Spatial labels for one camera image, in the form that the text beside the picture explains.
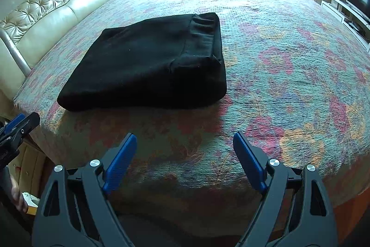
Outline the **person's left hand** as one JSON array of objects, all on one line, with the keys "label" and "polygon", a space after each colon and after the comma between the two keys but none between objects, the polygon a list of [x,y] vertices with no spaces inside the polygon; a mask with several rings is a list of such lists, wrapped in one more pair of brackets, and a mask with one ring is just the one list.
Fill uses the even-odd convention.
[{"label": "person's left hand", "polygon": [[16,206],[19,212],[27,213],[28,205],[25,199],[23,198],[23,194],[20,191],[19,185],[14,179],[14,177],[12,177],[12,175],[10,175],[10,179],[12,185],[11,187],[12,203]]}]

